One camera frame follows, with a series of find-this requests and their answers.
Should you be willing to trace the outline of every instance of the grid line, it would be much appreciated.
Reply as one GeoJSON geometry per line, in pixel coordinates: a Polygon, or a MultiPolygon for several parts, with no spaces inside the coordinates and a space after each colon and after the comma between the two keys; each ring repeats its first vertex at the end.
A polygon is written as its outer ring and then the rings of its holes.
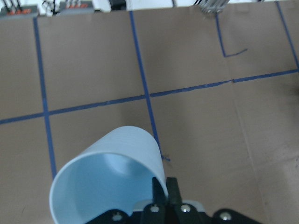
{"type": "Polygon", "coordinates": [[[222,55],[224,57],[236,56],[236,55],[239,55],[239,54],[241,54],[241,53],[248,50],[247,48],[245,48],[245,49],[241,50],[240,52],[237,52],[237,53],[234,53],[234,54],[230,54],[230,55],[226,54],[225,49],[224,49],[223,40],[222,40],[222,34],[221,34],[221,29],[220,29],[220,24],[219,24],[218,13],[216,14],[215,20],[216,20],[216,28],[217,28],[218,39],[219,39],[220,47],[221,47],[221,50],[222,50],[222,55]]]}
{"type": "Polygon", "coordinates": [[[45,85],[45,79],[44,79],[44,73],[43,73],[43,59],[42,59],[42,51],[41,51],[41,43],[40,43],[40,37],[39,37],[37,18],[33,18],[33,26],[34,26],[34,34],[35,34],[35,39],[36,39],[36,54],[37,54],[40,86],[41,86],[41,92],[42,92],[42,98],[43,98],[43,117],[44,117],[44,122],[45,122],[45,127],[46,127],[46,135],[47,135],[47,142],[48,142],[48,151],[49,151],[49,157],[50,157],[52,178],[54,179],[54,177],[57,174],[57,169],[56,169],[55,154],[54,154],[51,126],[50,126],[50,119],[49,119],[46,85],[45,85]]]}
{"type": "Polygon", "coordinates": [[[159,137],[158,137],[158,133],[157,133],[157,128],[156,128],[156,124],[155,124],[154,113],[153,113],[151,103],[150,103],[150,93],[149,93],[148,85],[146,83],[146,77],[145,77],[145,72],[144,72],[143,63],[142,63],[142,57],[141,57],[140,48],[139,48],[139,42],[138,42],[138,37],[137,37],[137,32],[136,32],[136,26],[135,26],[133,11],[130,11],[129,14],[130,14],[130,21],[131,21],[131,27],[132,27],[132,32],[133,32],[135,50],[136,50],[137,60],[138,60],[138,65],[139,65],[139,71],[140,71],[140,75],[141,75],[141,79],[142,79],[142,84],[143,84],[146,103],[147,103],[147,106],[148,106],[148,112],[149,112],[151,127],[152,127],[152,131],[153,131],[153,134],[154,134],[154,138],[155,138],[155,140],[156,140],[156,142],[159,146],[160,154],[163,157],[162,152],[161,152],[161,148],[160,148],[160,141],[159,141],[159,137]]]}
{"type": "Polygon", "coordinates": [[[278,9],[282,24],[284,26],[286,36],[287,36],[289,44],[290,44],[290,47],[291,47],[291,50],[292,50],[292,53],[293,53],[293,56],[294,56],[294,60],[295,60],[296,66],[297,66],[297,69],[299,70],[299,62],[298,62],[297,54],[296,54],[296,51],[295,51],[295,48],[294,48],[294,45],[293,45],[293,42],[292,42],[292,39],[291,39],[291,35],[290,35],[290,32],[289,32],[288,26],[285,22],[284,14],[281,10],[280,3],[278,1],[275,1],[275,3],[276,3],[276,6],[277,6],[277,9],[278,9]]]}
{"type": "MultiPolygon", "coordinates": [[[[209,84],[191,86],[191,87],[186,87],[186,88],[181,88],[181,89],[151,93],[150,97],[155,98],[155,97],[161,97],[161,96],[166,96],[166,95],[180,93],[180,92],[189,92],[189,91],[198,90],[198,89],[212,88],[212,87],[216,87],[216,86],[219,86],[221,84],[228,83],[228,82],[239,83],[239,82],[252,81],[252,80],[255,80],[255,79],[290,75],[290,74],[293,74],[293,73],[296,73],[296,72],[299,72],[299,70],[294,69],[294,70],[274,72],[274,73],[258,75],[258,76],[250,76],[250,77],[244,77],[244,78],[230,79],[230,80],[227,80],[227,81],[222,81],[222,82],[217,82],[217,83],[209,83],[209,84]]],[[[129,97],[129,98],[122,98],[122,99],[115,99],[115,100],[110,100],[110,101],[105,101],[105,102],[98,102],[98,103],[87,104],[87,105],[80,105],[80,106],[75,106],[75,107],[68,107],[68,108],[49,111],[48,113],[49,113],[49,116],[52,116],[52,115],[55,115],[55,114],[85,110],[85,109],[95,108],[95,107],[99,107],[99,106],[121,104],[121,103],[125,103],[125,102],[137,101],[137,100],[141,100],[141,99],[145,99],[145,95],[136,96],[136,97],[129,97]]],[[[0,120],[0,125],[8,124],[8,123],[14,123],[14,122],[17,122],[17,121],[22,121],[22,120],[39,118],[39,117],[43,117],[43,116],[44,116],[44,113],[35,113],[35,114],[30,114],[30,115],[25,115],[25,116],[20,116],[20,117],[2,119],[2,120],[0,120]]]]}

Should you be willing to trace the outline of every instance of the blue tape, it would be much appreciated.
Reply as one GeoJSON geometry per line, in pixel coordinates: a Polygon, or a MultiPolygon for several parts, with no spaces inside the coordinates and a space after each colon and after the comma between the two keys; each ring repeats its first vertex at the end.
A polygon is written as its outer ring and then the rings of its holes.
{"type": "Polygon", "coordinates": [[[279,15],[280,15],[281,21],[282,21],[282,23],[284,25],[285,32],[286,32],[289,44],[290,44],[291,49],[292,49],[292,53],[293,53],[293,56],[294,56],[294,60],[295,60],[297,69],[299,70],[299,62],[298,62],[297,54],[296,54],[296,51],[295,51],[295,48],[294,48],[294,45],[293,45],[293,42],[292,42],[292,39],[291,39],[291,35],[290,35],[290,32],[289,32],[288,26],[286,25],[286,22],[285,22],[284,14],[282,13],[282,10],[281,10],[279,2],[276,1],[275,3],[276,3],[276,6],[277,6],[277,9],[279,11],[279,15]]]}
{"type": "Polygon", "coordinates": [[[221,47],[222,54],[223,54],[224,57],[236,56],[236,55],[239,55],[239,54],[241,54],[241,53],[243,53],[243,52],[245,52],[245,51],[248,50],[248,49],[243,49],[243,50],[241,50],[238,53],[227,55],[226,52],[225,52],[225,49],[224,49],[224,45],[223,45],[223,40],[222,40],[222,35],[221,35],[221,30],[220,30],[220,24],[219,24],[218,14],[216,14],[216,28],[217,28],[218,38],[219,38],[219,42],[220,42],[220,47],[221,47]]]}
{"type": "Polygon", "coordinates": [[[34,25],[34,34],[35,34],[35,38],[36,38],[36,53],[37,53],[37,60],[38,60],[40,85],[41,85],[42,98],[43,98],[43,115],[44,115],[44,121],[45,121],[45,126],[46,126],[52,177],[54,178],[57,174],[57,169],[56,169],[56,163],[55,163],[55,154],[54,154],[54,147],[53,147],[50,120],[49,120],[46,86],[45,86],[44,73],[43,73],[42,51],[41,51],[38,25],[37,25],[37,18],[33,18],[33,25],[34,25]]]}
{"type": "Polygon", "coordinates": [[[158,138],[158,133],[157,133],[157,128],[155,124],[155,118],[154,118],[154,113],[151,107],[150,103],[150,94],[149,94],[149,89],[146,83],[146,78],[145,78],[145,73],[144,73],[144,68],[143,68],[143,63],[142,63],[142,58],[141,58],[141,53],[140,53],[140,48],[139,48],[139,43],[138,43],[138,38],[137,38],[137,32],[136,32],[136,27],[135,27],[135,20],[134,20],[134,14],[132,11],[130,13],[130,20],[131,20],[131,27],[132,27],[132,32],[133,32],[133,38],[134,38],[134,44],[135,44],[135,49],[136,49],[136,54],[137,54],[137,59],[138,59],[138,65],[139,65],[139,70],[141,74],[141,79],[142,79],[142,84],[143,84],[143,89],[144,89],[144,94],[146,98],[146,103],[148,106],[148,111],[149,111],[149,118],[151,122],[151,127],[153,130],[154,138],[156,142],[159,145],[160,153],[162,156],[161,148],[160,148],[160,141],[158,138]]]}
{"type": "Polygon", "coordinates": [[[282,75],[288,75],[292,73],[298,72],[298,69],[294,70],[288,70],[288,71],[281,71],[281,72],[275,72],[275,73],[269,73],[265,75],[259,75],[259,76],[250,76],[250,77],[245,77],[245,78],[236,78],[233,80],[234,83],[238,82],[245,82],[245,81],[250,81],[254,79],[259,79],[259,78],[269,78],[269,77],[275,77],[275,76],[282,76],[282,75]]]}
{"type": "Polygon", "coordinates": [[[67,113],[67,112],[79,111],[79,110],[85,110],[85,109],[94,108],[94,107],[98,107],[98,106],[121,104],[121,103],[140,100],[140,99],[144,99],[144,98],[145,98],[145,96],[142,95],[142,96],[136,96],[136,97],[128,97],[128,98],[122,98],[122,99],[109,100],[109,101],[106,101],[106,102],[100,102],[100,103],[94,103],[94,104],[74,106],[74,107],[69,107],[69,108],[50,111],[49,115],[67,113]]]}
{"type": "Polygon", "coordinates": [[[198,89],[204,89],[204,88],[210,88],[210,87],[215,87],[224,83],[231,82],[232,80],[228,81],[223,81],[223,82],[218,82],[218,83],[210,83],[210,84],[205,84],[205,85],[197,85],[197,86],[192,86],[192,87],[187,87],[187,88],[182,88],[182,89],[177,89],[177,90],[169,90],[169,91],[164,91],[164,92],[157,92],[157,93],[152,93],[150,96],[151,97],[161,97],[161,96],[166,96],[169,94],[174,94],[174,93],[179,93],[179,92],[189,92],[192,90],[198,90],[198,89]]]}
{"type": "Polygon", "coordinates": [[[43,113],[35,113],[35,114],[31,114],[31,115],[25,115],[25,116],[20,116],[20,117],[15,117],[15,118],[3,119],[3,120],[0,120],[0,125],[13,123],[13,122],[16,122],[16,121],[21,121],[21,120],[40,118],[42,116],[43,116],[43,113]]]}

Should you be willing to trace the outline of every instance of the screw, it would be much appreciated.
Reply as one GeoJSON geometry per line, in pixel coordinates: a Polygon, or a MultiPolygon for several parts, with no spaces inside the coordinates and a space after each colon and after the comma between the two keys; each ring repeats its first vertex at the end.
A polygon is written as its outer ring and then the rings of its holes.
{"type": "Polygon", "coordinates": [[[190,212],[190,210],[191,210],[191,208],[190,208],[190,206],[187,205],[187,204],[183,204],[183,205],[181,206],[181,211],[182,211],[182,212],[190,212]]]}
{"type": "Polygon", "coordinates": [[[226,211],[220,214],[220,218],[224,221],[229,221],[232,219],[231,215],[226,211]]]}
{"type": "Polygon", "coordinates": [[[150,208],[151,212],[159,212],[159,210],[160,209],[159,209],[159,207],[156,204],[152,205],[151,208],[150,208]]]}
{"type": "Polygon", "coordinates": [[[122,215],[119,212],[116,212],[115,214],[113,214],[112,220],[115,221],[115,222],[121,221],[122,220],[122,215]]]}

